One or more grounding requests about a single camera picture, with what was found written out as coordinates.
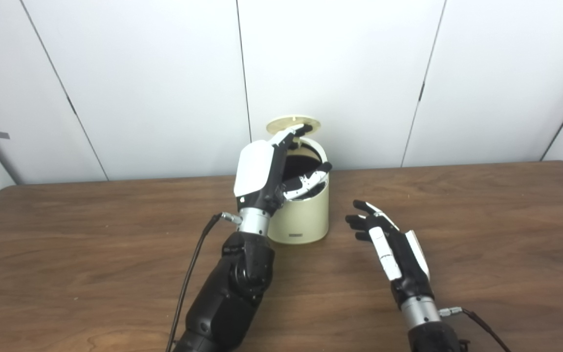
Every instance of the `round lid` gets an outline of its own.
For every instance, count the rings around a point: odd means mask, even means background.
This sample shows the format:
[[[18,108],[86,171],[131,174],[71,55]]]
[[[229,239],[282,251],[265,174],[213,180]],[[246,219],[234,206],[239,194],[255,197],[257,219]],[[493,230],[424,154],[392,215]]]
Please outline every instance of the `round lid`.
[[[283,131],[299,123],[312,126],[312,130],[306,134],[312,134],[320,127],[320,122],[313,117],[305,116],[304,114],[287,114],[286,116],[273,118],[273,120],[266,125],[266,131],[270,134],[276,134],[279,131]]]

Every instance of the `black robotic finger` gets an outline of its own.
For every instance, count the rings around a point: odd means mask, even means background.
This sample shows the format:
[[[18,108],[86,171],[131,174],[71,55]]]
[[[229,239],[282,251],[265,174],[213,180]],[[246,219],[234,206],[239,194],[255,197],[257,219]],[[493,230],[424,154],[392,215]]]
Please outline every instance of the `black robotic finger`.
[[[312,125],[305,124],[303,125],[303,127],[295,130],[295,137],[304,136],[306,133],[310,132],[313,129],[314,127],[312,127]]]
[[[290,180],[286,180],[284,183],[281,184],[281,189],[283,189],[284,192],[290,192],[302,188],[303,188],[303,182],[301,182],[301,178],[298,177],[291,178]]]
[[[358,241],[373,242],[373,239],[370,238],[370,235],[367,232],[355,232],[355,239]]]
[[[348,215],[345,217],[345,221],[349,224],[353,230],[366,230],[366,219],[359,215]]]
[[[322,171],[322,172],[330,172],[331,171],[331,163],[324,162],[317,167],[315,171]]]
[[[376,212],[375,209],[373,209],[371,206],[368,205],[368,203],[364,202],[363,200],[357,200],[357,199],[354,200],[353,201],[353,207],[355,209],[365,211],[370,215],[373,215]]]

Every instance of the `robotic arm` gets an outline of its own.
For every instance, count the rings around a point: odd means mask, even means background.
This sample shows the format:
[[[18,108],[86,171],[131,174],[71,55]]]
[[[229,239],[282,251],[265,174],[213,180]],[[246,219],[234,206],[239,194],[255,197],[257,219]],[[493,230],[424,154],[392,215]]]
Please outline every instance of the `robotic arm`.
[[[331,170],[326,162],[304,176],[282,180],[287,152],[298,147],[293,139],[311,129],[304,124],[289,127],[240,153],[234,184],[238,215],[221,214],[237,231],[225,241],[221,259],[186,314],[186,331],[174,352],[229,352],[242,343],[273,278],[275,251],[266,239],[270,218]]]
[[[413,230],[403,234],[397,225],[370,203],[354,200],[353,207],[368,216],[347,216],[355,238],[371,241],[390,281],[395,302],[403,313],[412,352],[466,352],[465,340],[440,319],[429,285],[429,268]]]

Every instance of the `wire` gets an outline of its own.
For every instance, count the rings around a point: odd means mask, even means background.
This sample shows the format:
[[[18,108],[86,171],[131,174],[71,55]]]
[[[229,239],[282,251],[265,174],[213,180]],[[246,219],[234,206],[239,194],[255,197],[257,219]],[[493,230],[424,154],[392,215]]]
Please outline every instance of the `wire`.
[[[509,347],[507,347],[507,345],[503,343],[503,340],[497,334],[494,333],[490,325],[487,325],[487,323],[485,323],[485,321],[483,321],[482,318],[479,318],[479,316],[475,312],[467,310],[465,308],[462,308],[462,312],[466,314],[469,318],[471,318],[475,323],[478,323],[482,329],[484,329],[488,334],[490,334],[490,336],[494,338],[494,340],[501,346],[501,348],[503,348],[505,352],[512,352],[509,349]]]
[[[173,325],[171,326],[171,332],[168,335],[168,343],[166,344],[166,352],[171,352],[171,347],[173,347],[173,340],[175,339],[175,330],[177,329],[177,323],[179,321],[179,313],[181,312],[181,306],[184,303],[184,296],[186,296],[186,288],[188,287],[188,281],[190,280],[190,275],[193,273],[193,268],[199,256],[199,251],[201,251],[201,246],[203,245],[203,239],[208,235],[208,232],[212,230],[218,219],[221,218],[221,214],[215,214],[212,216],[208,224],[201,232],[201,237],[197,246],[195,247],[195,252],[193,253],[193,258],[190,260],[190,266],[186,270],[186,277],[184,278],[184,283],[181,285],[181,292],[179,293],[179,299],[177,300],[177,308],[175,309],[175,317],[173,317]]]

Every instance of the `wooden table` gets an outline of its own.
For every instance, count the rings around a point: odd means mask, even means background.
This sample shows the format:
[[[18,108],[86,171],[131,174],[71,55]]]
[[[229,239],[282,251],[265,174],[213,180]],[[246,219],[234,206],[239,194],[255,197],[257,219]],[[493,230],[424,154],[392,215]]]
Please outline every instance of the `wooden table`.
[[[233,177],[69,183],[0,192],[0,351],[163,351],[194,245],[235,209]],[[563,162],[337,171],[331,228],[273,245],[275,278],[243,352],[408,351],[369,243],[344,222],[354,198],[414,229],[439,306],[461,305],[514,352],[563,351]],[[233,226],[201,251],[185,309]],[[449,319],[473,352],[498,345]]]

